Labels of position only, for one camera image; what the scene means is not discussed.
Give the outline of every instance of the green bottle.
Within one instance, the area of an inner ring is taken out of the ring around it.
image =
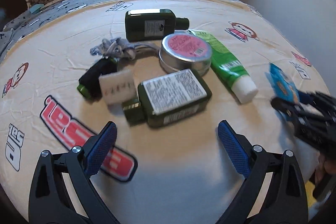
[[[212,93],[196,70],[181,70],[141,82],[138,98],[122,104],[127,121],[157,128],[203,111]]]
[[[169,9],[131,10],[125,15],[126,38],[130,42],[159,40],[188,28],[189,19],[176,17]]]

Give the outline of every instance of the monkey cartoon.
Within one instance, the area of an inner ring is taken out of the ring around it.
[[[19,84],[20,80],[22,79],[22,77],[26,73],[26,71],[28,69],[28,65],[29,65],[28,63],[22,64],[17,69],[17,71],[15,72],[14,76],[7,81],[7,83],[5,84],[5,86],[3,88],[3,91],[2,91],[2,97],[4,97],[11,88],[16,88],[17,87],[17,85]]]
[[[249,37],[254,38],[255,40],[259,40],[255,31],[253,31],[251,28],[240,23],[234,23],[230,21],[229,23],[233,28],[227,28],[225,31],[238,38],[240,41],[245,43],[248,41]]]

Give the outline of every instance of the hand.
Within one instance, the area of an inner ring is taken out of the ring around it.
[[[315,170],[315,185],[321,182],[326,173],[336,175],[336,160],[329,160],[325,155],[321,154],[319,156],[319,164]]]

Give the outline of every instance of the gray rope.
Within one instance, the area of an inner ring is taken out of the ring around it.
[[[103,38],[101,44],[90,49],[90,54],[134,60],[137,54],[144,52],[154,52],[156,55],[158,55],[159,50],[160,47],[151,42],[130,43],[127,39],[117,37],[110,40]]]

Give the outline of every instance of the red logo print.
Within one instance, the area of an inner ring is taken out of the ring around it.
[[[44,105],[40,118],[67,149],[70,150],[76,145],[83,146],[89,137],[95,135],[93,131],[73,118],[51,95],[45,99]],[[118,181],[128,182],[132,179],[137,166],[135,157],[115,146],[107,154],[101,169]]]
[[[295,56],[295,58],[303,63],[305,63],[307,66],[311,66],[311,63],[309,62],[309,60],[305,57],[299,56],[298,54],[296,54],[295,52],[292,52],[292,54]]]

